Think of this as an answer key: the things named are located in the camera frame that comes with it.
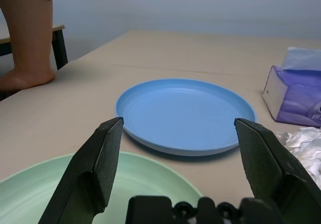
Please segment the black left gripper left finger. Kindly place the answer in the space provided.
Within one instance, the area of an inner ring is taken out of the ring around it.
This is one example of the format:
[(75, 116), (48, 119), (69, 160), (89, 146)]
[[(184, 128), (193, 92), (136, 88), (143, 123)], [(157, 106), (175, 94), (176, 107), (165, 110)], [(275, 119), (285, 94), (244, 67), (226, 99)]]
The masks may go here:
[(73, 155), (40, 223), (92, 223), (111, 197), (123, 118), (103, 122)]

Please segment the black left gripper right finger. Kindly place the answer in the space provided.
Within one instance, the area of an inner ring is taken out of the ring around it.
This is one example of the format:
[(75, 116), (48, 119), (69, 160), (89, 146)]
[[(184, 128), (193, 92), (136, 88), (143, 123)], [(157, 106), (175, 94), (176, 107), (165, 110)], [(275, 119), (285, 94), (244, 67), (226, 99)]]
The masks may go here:
[(320, 223), (320, 188), (261, 124), (235, 119), (241, 159), (255, 198), (272, 200), (285, 223)]

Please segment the bystander hand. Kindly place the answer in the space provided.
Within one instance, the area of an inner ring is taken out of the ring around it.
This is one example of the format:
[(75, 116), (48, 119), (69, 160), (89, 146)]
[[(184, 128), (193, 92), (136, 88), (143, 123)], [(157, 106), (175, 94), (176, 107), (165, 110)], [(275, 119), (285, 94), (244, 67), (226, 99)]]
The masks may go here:
[(20, 71), (13, 69), (1, 76), (1, 91), (20, 91), (49, 83), (55, 78), (52, 69), (45, 71)]

